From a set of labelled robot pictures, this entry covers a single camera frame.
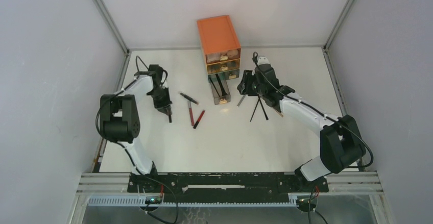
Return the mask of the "clear drawer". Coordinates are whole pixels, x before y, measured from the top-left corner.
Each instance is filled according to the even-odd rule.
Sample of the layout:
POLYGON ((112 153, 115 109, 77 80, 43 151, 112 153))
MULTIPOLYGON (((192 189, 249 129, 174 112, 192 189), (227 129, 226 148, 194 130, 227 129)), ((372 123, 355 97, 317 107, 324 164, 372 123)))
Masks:
POLYGON ((231 49, 224 52, 206 54, 205 57, 206 57, 207 64, 234 60, 240 57, 240 48, 231 49))
POLYGON ((226 72, 223 72, 225 80, 237 79, 239 77, 239 73, 240 73, 239 69, 228 70, 226 72))
POLYGON ((230 94, 230 91, 229 91, 227 80, 225 80, 223 74, 218 73, 218 75, 219 75, 219 77, 220 77, 220 79, 221 79, 221 81, 223 83, 224 89, 225 89, 225 91, 227 93, 226 96, 221 96, 221 90, 220 90, 219 84, 217 82, 217 79, 215 77, 215 74, 208 75, 208 78, 209 78, 209 76, 212 78, 212 80, 213 80, 213 82, 214 82, 214 84, 215 84, 215 86, 218 89, 218 92, 220 94, 220 96, 218 97, 217 94, 215 93, 215 90, 213 89, 212 85, 210 84, 209 79, 208 79, 208 82, 209 82, 210 88, 211 88, 211 92, 212 92, 212 96, 213 96, 213 100, 214 100, 214 104, 215 105, 222 105, 222 104, 226 104, 226 103, 231 102, 231 94, 230 94))
POLYGON ((215 62, 206 65, 207 74, 221 73, 239 69, 240 59, 215 62))

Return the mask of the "grey silver pencil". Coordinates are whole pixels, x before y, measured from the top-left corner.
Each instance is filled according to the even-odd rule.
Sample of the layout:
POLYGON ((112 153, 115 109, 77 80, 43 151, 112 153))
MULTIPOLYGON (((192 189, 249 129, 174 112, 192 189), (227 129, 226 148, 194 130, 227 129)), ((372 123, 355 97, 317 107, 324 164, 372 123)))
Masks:
POLYGON ((237 103, 238 107, 242 104, 242 102, 244 101, 245 97, 246 97, 246 95, 243 95, 242 98, 239 100, 239 102, 237 103))

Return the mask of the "dark concealer stick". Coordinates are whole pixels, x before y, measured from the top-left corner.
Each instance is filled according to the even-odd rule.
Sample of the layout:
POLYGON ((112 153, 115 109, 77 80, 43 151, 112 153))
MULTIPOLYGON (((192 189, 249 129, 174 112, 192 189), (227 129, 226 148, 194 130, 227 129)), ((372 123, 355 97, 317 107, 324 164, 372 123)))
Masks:
POLYGON ((196 99, 190 97, 189 95, 187 95, 187 94, 185 94, 185 93, 183 93, 183 92, 180 92, 179 94, 180 94, 182 97, 184 97, 185 99, 187 99, 188 101, 190 101, 191 103, 194 103, 194 104, 196 104, 196 105, 199 105, 199 104, 200 104, 196 99))

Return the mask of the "clear top drawer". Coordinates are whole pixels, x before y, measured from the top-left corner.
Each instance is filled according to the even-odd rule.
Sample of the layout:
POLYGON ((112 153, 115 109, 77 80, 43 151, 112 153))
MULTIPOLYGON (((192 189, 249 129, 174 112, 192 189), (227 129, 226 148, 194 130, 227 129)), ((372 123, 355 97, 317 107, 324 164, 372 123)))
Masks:
POLYGON ((205 57, 206 57, 207 64, 234 60, 240 57, 240 48, 231 49, 224 52, 206 54, 205 57))

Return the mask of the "pink lip gloss tube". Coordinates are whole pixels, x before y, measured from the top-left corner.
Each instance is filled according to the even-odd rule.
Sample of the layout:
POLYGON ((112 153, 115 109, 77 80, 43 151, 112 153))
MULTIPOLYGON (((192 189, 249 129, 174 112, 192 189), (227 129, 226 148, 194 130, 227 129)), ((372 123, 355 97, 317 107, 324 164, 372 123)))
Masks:
POLYGON ((193 113, 191 101, 188 101, 188 112, 189 112, 191 126, 193 127, 195 125, 195 120, 194 120, 194 113, 193 113))

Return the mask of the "thin black eyeliner brush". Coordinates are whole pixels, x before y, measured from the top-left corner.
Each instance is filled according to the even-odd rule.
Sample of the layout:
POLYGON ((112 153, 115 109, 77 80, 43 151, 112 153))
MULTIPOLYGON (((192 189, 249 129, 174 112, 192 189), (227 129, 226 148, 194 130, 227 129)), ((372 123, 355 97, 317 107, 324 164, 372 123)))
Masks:
POLYGON ((215 90, 215 93, 217 94, 217 96, 219 97, 220 96, 220 94, 219 94, 219 92, 218 92, 218 89, 216 88, 216 86, 215 86, 215 84, 214 84, 214 82, 213 82, 213 80, 212 80, 212 78, 209 76, 209 82, 210 82, 210 84, 212 85, 212 87, 213 87, 213 89, 215 90))

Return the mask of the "red lipstick black cap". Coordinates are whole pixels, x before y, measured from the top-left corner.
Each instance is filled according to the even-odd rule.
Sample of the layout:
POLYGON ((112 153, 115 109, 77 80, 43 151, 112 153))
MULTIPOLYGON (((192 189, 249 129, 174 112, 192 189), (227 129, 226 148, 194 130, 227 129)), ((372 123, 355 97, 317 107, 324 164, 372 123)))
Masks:
POLYGON ((200 113, 198 119, 195 121, 195 123, 194 123, 194 125, 193 125, 193 128, 194 128, 194 129, 196 129, 196 128, 198 127, 198 125, 199 125, 201 119, 203 118, 203 115, 205 114, 205 111, 206 111, 206 110, 203 110, 203 111, 200 113))

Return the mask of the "orange three-drawer organizer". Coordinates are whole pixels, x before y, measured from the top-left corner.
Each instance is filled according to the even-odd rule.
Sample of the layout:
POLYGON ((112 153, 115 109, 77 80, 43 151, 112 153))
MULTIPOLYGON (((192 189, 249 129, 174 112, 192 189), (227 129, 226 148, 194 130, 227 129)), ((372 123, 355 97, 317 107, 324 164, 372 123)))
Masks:
POLYGON ((241 58, 241 45, 229 15, 199 19, 197 27, 205 68, 206 54, 240 48, 241 58))

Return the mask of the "black powder brush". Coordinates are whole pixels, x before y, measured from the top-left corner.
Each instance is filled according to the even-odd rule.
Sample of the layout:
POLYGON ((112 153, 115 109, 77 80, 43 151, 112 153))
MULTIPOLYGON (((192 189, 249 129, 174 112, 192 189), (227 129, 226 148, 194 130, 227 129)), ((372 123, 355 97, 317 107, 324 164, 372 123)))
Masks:
POLYGON ((226 93, 224 86, 223 86, 223 83, 222 83, 222 81, 221 81, 221 79, 217 73, 215 74, 215 77, 217 79, 217 82, 218 82, 220 90, 221 90, 221 96, 226 96, 227 93, 226 93))

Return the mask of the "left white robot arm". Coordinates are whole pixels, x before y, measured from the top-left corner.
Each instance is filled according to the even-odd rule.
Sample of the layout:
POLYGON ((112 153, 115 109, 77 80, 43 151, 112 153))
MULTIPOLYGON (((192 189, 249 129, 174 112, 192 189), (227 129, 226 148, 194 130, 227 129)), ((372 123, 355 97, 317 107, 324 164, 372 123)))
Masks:
POLYGON ((154 108, 172 122, 172 101, 166 83, 168 72, 157 64, 147 71, 138 71, 133 80, 114 94, 100 98, 100 108, 95 116, 95 127, 99 135, 118 144, 128 155, 135 174, 142 175, 140 186, 148 192, 155 191, 160 184, 157 175, 151 173, 155 164, 139 140, 140 119, 137 102, 145 96, 153 100, 154 108))

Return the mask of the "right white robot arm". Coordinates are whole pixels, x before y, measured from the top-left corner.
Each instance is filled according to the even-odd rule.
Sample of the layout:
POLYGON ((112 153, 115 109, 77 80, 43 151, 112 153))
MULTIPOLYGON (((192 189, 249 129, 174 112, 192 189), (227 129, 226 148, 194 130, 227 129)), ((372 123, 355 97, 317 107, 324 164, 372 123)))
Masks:
POLYGON ((237 89, 241 95, 260 97, 269 107, 299 120, 318 136, 319 155, 295 171, 295 184, 301 191, 309 191, 318 178, 351 168, 369 152, 353 117, 334 116, 304 101, 293 88, 279 83, 270 64, 245 70, 237 89))

